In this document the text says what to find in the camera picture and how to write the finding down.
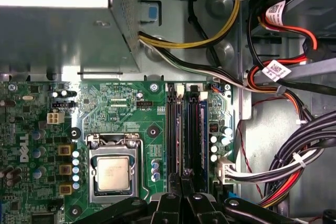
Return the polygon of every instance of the blue ram slot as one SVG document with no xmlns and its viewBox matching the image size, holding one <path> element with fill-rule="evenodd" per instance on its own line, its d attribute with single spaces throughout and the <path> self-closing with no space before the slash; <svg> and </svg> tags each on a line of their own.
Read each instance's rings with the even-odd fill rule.
<svg viewBox="0 0 336 224">
<path fill-rule="evenodd" d="M 201 145 L 202 145 L 202 175 L 204 178 L 205 192 L 208 192 L 208 106 L 207 102 L 201 102 Z"/>
</svg>

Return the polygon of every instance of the white connector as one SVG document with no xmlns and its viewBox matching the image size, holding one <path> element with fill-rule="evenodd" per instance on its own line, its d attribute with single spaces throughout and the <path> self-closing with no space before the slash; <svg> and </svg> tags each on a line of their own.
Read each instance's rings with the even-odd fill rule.
<svg viewBox="0 0 336 224">
<path fill-rule="evenodd" d="M 220 159 L 218 159 L 217 168 L 215 168 L 215 173 L 216 173 L 217 178 L 223 185 L 233 184 L 231 182 L 231 179 L 226 177 L 228 168 L 235 168 L 235 164 L 224 157 L 221 157 Z"/>
<path fill-rule="evenodd" d="M 179 99 L 182 99 L 184 96 L 184 85 L 178 84 L 176 85 L 176 96 Z"/>
<path fill-rule="evenodd" d="M 53 110 L 52 113 L 47 113 L 47 124 L 64 123 L 65 113 L 58 110 Z"/>
<path fill-rule="evenodd" d="M 200 95 L 199 95 L 198 98 L 199 98 L 200 101 L 205 101 L 205 100 L 208 99 L 208 92 L 207 91 L 201 91 L 199 94 Z"/>
</svg>

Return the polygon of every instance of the barcode label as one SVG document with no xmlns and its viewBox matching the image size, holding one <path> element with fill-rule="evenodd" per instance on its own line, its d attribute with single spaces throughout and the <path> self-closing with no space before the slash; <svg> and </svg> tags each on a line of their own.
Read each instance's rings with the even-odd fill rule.
<svg viewBox="0 0 336 224">
<path fill-rule="evenodd" d="M 282 23 L 282 12 L 284 11 L 286 0 L 281 1 L 274 6 L 271 6 L 266 11 L 266 17 L 270 23 L 273 23 L 277 26 L 283 26 Z M 279 31 L 271 28 L 266 28 L 267 30 Z"/>
<path fill-rule="evenodd" d="M 291 73 L 289 68 L 286 68 L 281 63 L 277 62 L 276 60 L 271 61 L 263 70 L 262 72 L 266 75 L 269 79 L 276 82 L 280 78 L 284 78 L 286 75 Z"/>
</svg>

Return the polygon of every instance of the motherboard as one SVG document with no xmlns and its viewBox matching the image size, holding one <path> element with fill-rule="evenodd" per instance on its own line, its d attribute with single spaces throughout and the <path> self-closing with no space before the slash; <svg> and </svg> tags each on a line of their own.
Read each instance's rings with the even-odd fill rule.
<svg viewBox="0 0 336 224">
<path fill-rule="evenodd" d="M 0 223 L 70 224 L 128 197 L 169 190 L 170 173 L 209 191 L 233 158 L 230 86 L 1 82 Z"/>
</svg>

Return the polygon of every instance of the dell logo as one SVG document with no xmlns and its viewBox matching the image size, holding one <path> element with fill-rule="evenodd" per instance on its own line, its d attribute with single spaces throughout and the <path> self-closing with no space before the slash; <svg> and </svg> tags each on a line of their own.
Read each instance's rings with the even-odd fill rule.
<svg viewBox="0 0 336 224">
<path fill-rule="evenodd" d="M 29 137 L 28 134 L 26 134 L 25 136 L 21 136 L 20 137 L 20 152 L 21 152 L 21 156 L 20 156 L 20 162 L 21 163 L 28 163 L 29 162 L 29 156 L 28 156 L 28 141 Z"/>
</svg>

